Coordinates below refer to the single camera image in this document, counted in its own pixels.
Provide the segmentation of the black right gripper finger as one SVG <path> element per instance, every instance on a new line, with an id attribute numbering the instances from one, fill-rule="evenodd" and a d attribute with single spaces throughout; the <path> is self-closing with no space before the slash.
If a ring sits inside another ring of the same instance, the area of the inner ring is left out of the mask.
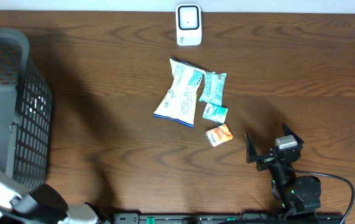
<path id="1" fill-rule="evenodd" d="M 257 161 L 257 151 L 254 147 L 252 139 L 250 138 L 248 133 L 245 133 L 246 136 L 246 162 L 248 164 Z"/>
<path id="2" fill-rule="evenodd" d="M 295 134 L 286 123 L 282 123 L 282 129 L 284 132 L 284 135 L 289 136 L 292 135 L 293 138 L 296 140 L 296 142 L 298 143 L 298 145 L 303 145 L 304 141 L 302 138 L 300 138 L 297 134 Z"/>

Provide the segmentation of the large teal wipes packet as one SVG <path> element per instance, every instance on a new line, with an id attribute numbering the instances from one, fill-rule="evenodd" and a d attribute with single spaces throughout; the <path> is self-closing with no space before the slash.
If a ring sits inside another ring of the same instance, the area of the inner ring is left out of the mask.
<path id="1" fill-rule="evenodd" d="M 223 104 L 223 90 L 226 76 L 227 73 L 217 74 L 216 72 L 207 72 L 204 75 L 205 86 L 199 101 L 221 106 Z"/>

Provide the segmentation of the cream blue snack bag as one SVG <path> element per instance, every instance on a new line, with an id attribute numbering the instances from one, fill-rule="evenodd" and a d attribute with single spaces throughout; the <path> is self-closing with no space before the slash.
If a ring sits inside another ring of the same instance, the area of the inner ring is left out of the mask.
<path id="1" fill-rule="evenodd" d="M 156 118 L 169 119 L 194 127 L 197 90 L 206 70 L 188 62 L 170 58 L 173 82 L 154 111 Z"/>

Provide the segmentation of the orange tissue packet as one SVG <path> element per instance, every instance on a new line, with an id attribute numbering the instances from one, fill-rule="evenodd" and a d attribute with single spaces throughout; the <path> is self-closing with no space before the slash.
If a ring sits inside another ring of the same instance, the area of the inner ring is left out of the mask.
<path id="1" fill-rule="evenodd" d="M 216 128 L 210 129 L 205 132 L 205 134 L 213 147 L 219 146 L 220 144 L 233 139 L 233 134 L 227 124 L 222 124 Z"/>

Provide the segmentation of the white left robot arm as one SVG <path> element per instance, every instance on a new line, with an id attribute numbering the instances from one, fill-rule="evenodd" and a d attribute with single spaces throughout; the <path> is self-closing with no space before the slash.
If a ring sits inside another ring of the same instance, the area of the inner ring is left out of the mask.
<path id="1" fill-rule="evenodd" d="M 18 162 L 9 176 L 0 169 L 0 220 L 20 223 L 114 223 L 96 207 L 69 205 L 44 182 L 42 169 Z"/>

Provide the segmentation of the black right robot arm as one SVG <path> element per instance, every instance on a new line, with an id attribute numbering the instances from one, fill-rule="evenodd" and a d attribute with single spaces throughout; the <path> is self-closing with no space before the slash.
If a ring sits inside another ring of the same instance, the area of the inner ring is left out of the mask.
<path id="1" fill-rule="evenodd" d="M 255 162 L 258 171 L 269 170 L 274 196 L 282 203 L 281 219 L 303 213 L 315 212 L 321 207 L 321 182 L 313 175 L 298 177 L 292 163 L 301 157 L 304 141 L 285 123 L 284 136 L 275 140 L 268 153 L 259 155 L 247 134 L 246 162 Z"/>

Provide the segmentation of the small teal tissue packet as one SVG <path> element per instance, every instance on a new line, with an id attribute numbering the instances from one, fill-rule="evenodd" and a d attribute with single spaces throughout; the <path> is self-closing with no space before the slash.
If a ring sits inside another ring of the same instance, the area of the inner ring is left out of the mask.
<path id="1" fill-rule="evenodd" d="M 225 123 L 227 113 L 227 108 L 207 103 L 203 112 L 203 118 L 217 123 Z"/>

